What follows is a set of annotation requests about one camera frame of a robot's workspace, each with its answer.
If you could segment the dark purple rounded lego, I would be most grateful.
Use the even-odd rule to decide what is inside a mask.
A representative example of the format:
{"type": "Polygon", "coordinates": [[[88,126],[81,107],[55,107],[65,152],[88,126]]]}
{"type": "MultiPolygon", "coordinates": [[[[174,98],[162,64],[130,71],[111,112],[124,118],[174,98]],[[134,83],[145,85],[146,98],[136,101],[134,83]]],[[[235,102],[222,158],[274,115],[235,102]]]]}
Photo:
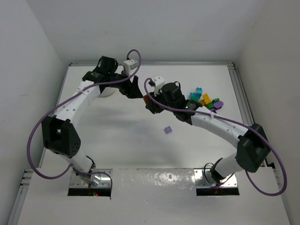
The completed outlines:
{"type": "Polygon", "coordinates": [[[210,111],[212,112],[216,112],[217,110],[220,110],[222,107],[224,106],[223,101],[216,101],[214,103],[212,103],[212,108],[210,109],[210,111]]]}

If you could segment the lavender square lego brick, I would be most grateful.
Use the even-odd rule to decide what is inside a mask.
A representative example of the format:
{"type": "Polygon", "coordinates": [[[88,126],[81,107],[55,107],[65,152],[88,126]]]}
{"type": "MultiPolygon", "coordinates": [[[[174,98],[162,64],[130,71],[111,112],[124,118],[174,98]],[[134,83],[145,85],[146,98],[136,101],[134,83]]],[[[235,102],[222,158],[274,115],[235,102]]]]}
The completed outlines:
{"type": "Polygon", "coordinates": [[[172,128],[171,128],[170,126],[167,126],[167,127],[164,128],[164,132],[165,132],[166,134],[170,134],[172,131],[173,131],[173,130],[172,130],[172,128]]]}

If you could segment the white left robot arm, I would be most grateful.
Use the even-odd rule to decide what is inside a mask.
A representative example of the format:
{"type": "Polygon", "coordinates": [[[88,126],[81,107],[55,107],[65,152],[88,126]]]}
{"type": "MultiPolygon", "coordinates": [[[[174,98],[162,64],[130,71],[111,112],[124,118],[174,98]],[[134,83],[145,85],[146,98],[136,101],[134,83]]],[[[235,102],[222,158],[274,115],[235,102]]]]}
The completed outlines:
{"type": "Polygon", "coordinates": [[[106,89],[118,89],[129,99],[143,97],[138,87],[138,77],[131,75],[132,70],[139,68],[139,61],[127,59],[122,63],[120,73],[116,72],[118,66],[116,59],[101,57],[97,66],[83,76],[72,99],[42,121],[44,147],[61,156],[83,175],[94,168],[92,159],[80,149],[81,139],[76,131],[84,111],[106,89]]]}

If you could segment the orange-brown lego plate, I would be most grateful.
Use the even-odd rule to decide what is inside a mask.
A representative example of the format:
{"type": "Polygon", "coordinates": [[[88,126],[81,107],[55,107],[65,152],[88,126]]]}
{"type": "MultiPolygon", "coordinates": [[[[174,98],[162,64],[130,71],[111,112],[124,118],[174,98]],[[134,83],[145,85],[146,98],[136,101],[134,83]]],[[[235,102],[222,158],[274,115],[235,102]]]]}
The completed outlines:
{"type": "Polygon", "coordinates": [[[149,103],[149,97],[148,97],[148,95],[144,95],[143,96],[143,100],[144,100],[145,104],[147,105],[149,103]]]}

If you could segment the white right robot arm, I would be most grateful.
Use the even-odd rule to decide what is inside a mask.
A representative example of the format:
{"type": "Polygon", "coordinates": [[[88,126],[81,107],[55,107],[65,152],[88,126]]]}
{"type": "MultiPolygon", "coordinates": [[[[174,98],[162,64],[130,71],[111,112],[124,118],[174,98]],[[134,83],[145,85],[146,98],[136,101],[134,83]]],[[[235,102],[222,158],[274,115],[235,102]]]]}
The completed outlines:
{"type": "Polygon", "coordinates": [[[228,175],[239,171],[257,172],[270,152],[266,145],[265,132],[261,125],[250,127],[236,124],[208,110],[199,102],[188,100],[181,92],[179,82],[165,83],[164,79],[148,78],[146,83],[154,88],[147,94],[146,108],[153,114],[168,110],[180,121],[203,128],[236,148],[228,157],[220,158],[204,172],[208,183],[220,183],[228,175]]]}

